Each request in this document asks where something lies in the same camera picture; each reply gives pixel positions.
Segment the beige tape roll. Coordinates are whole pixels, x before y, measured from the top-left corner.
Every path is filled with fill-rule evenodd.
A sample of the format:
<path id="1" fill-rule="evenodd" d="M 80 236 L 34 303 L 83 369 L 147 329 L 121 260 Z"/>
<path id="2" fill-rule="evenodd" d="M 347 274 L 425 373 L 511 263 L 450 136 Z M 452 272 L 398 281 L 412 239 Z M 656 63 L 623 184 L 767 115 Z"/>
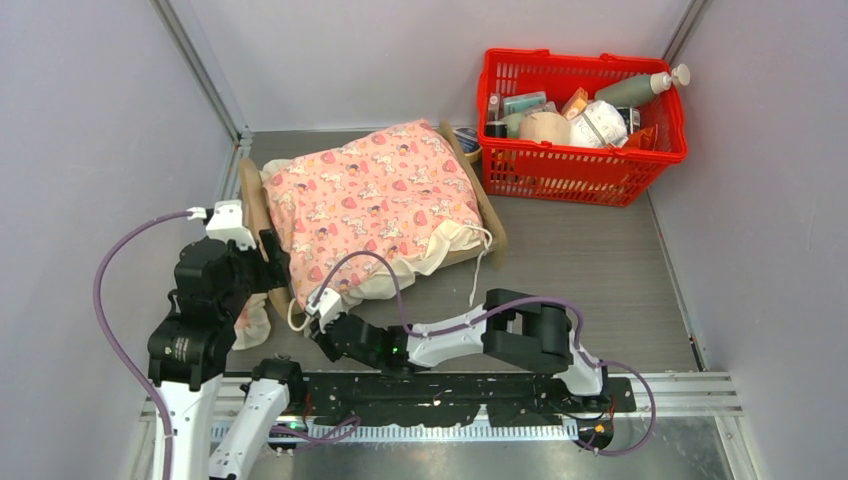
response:
<path id="1" fill-rule="evenodd" d="M 559 113 L 533 113 L 525 116 L 520 122 L 518 138 L 536 143 L 568 145 L 571 138 L 571 124 Z"/>

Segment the small pink ruffled pillow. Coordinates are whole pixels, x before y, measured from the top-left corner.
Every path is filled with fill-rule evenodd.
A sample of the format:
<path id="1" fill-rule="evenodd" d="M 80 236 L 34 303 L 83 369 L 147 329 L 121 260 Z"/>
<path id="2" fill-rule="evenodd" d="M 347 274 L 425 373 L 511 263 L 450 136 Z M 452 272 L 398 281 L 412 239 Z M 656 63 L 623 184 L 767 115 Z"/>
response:
<path id="1" fill-rule="evenodd" d="M 271 332 L 266 310 L 267 294 L 252 295 L 234 324 L 236 339 L 232 349 L 243 351 L 264 343 Z"/>

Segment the orange snack packet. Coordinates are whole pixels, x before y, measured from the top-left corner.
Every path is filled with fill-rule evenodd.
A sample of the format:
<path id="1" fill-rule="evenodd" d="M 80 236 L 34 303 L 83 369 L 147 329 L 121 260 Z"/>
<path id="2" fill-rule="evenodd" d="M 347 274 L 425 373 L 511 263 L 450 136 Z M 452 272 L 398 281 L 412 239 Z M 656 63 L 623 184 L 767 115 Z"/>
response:
<path id="1" fill-rule="evenodd" d="M 645 127 L 631 133 L 623 145 L 623 149 L 652 151 L 656 149 L 657 139 L 658 126 Z"/>

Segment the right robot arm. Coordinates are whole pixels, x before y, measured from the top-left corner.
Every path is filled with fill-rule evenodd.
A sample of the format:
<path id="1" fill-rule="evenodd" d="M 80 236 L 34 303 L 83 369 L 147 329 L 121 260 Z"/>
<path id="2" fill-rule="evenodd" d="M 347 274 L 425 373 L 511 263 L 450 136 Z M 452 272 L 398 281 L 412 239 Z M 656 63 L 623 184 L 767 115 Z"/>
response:
<path id="1" fill-rule="evenodd" d="M 562 382 L 584 410 L 610 403 L 611 386 L 601 360 L 581 343 L 585 318 L 559 297 L 491 289 L 470 311 L 429 324 L 377 327 L 346 312 L 338 293 L 316 291 L 307 300 L 309 337 L 325 356 L 342 357 L 385 375 L 409 377 L 474 354 Z"/>

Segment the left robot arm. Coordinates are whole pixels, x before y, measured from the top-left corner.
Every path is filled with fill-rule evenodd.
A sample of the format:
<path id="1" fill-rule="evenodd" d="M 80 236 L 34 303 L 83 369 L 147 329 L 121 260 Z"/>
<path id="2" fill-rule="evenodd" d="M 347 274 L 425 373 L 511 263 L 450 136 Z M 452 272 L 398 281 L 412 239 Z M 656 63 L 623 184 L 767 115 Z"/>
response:
<path id="1" fill-rule="evenodd" d="M 205 237 L 187 245 L 174 268 L 171 309 L 148 340 L 148 376 L 157 406 L 155 470 L 172 479 L 246 479 L 282 413 L 307 398 L 301 366 L 267 358 L 251 373 L 244 403 L 218 446 L 211 445 L 215 404 L 249 298 L 288 284 L 288 255 L 270 230 L 242 250 Z"/>

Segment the white round pouch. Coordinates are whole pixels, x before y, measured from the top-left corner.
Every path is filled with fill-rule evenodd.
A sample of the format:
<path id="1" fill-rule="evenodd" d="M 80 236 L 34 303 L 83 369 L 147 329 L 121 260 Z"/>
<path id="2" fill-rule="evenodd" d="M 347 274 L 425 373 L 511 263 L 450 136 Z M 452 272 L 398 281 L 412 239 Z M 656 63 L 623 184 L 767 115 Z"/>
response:
<path id="1" fill-rule="evenodd" d="M 629 137 L 624 118 L 605 101 L 589 103 L 570 121 L 568 146 L 603 149 L 623 147 Z"/>

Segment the red plastic basket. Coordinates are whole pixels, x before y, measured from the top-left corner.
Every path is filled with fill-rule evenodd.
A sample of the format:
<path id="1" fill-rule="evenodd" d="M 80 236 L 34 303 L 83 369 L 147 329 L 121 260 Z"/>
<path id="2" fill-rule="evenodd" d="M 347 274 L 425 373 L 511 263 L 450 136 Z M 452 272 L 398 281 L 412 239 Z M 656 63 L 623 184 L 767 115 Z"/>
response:
<path id="1" fill-rule="evenodd" d="M 476 92 L 485 192 L 615 207 L 630 205 L 667 167 L 681 163 L 688 153 L 678 92 L 662 93 L 639 109 L 643 124 L 657 130 L 651 150 L 591 149 L 490 137 L 485 133 L 489 98 L 493 94 L 509 97 L 543 91 L 549 100 L 562 105 L 579 88 L 594 94 L 637 74 L 670 69 L 655 58 L 488 49 Z"/>

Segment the orange small box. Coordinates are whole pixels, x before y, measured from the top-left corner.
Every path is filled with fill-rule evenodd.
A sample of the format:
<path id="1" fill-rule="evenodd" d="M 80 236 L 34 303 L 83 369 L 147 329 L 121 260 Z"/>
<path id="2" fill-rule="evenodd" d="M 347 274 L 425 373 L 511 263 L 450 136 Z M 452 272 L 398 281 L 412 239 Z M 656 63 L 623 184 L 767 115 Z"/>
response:
<path id="1" fill-rule="evenodd" d="M 589 94 L 583 88 L 578 88 L 561 109 L 561 115 L 568 121 L 577 118 L 589 104 Z"/>

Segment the green pump bottle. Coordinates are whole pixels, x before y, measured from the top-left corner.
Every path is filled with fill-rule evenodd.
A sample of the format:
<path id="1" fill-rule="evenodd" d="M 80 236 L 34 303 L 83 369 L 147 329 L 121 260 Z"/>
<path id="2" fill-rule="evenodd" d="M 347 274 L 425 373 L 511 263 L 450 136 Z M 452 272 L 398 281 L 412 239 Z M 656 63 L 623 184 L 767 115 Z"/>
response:
<path id="1" fill-rule="evenodd" d="M 652 102 L 673 87 L 685 87 L 691 81 L 687 65 L 679 64 L 670 72 L 640 74 L 598 90 L 594 99 L 616 108 L 636 108 Z"/>

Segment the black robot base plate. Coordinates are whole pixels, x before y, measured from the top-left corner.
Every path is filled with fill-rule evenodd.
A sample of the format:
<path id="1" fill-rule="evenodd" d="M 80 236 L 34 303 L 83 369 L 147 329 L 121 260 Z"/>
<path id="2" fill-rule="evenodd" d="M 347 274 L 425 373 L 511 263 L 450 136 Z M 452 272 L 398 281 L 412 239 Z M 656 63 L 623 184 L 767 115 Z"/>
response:
<path id="1" fill-rule="evenodd" d="M 309 372 L 283 413 L 336 425 L 357 416 L 363 426 L 467 426 L 485 413 L 489 424 L 547 426 L 567 413 L 594 417 L 636 402 L 627 378 L 611 378 L 595 397 L 579 397 L 564 382 L 531 373 L 424 373 L 392 378 L 373 372 Z"/>

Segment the teal box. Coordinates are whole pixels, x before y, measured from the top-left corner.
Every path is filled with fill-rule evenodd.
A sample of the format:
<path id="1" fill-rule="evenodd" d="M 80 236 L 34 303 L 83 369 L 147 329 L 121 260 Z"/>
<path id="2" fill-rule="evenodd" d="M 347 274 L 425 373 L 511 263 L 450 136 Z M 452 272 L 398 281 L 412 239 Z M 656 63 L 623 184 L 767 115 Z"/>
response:
<path id="1" fill-rule="evenodd" d="M 508 96 L 502 99 L 502 113 L 504 116 L 508 116 L 546 103 L 547 95 L 544 91 Z"/>

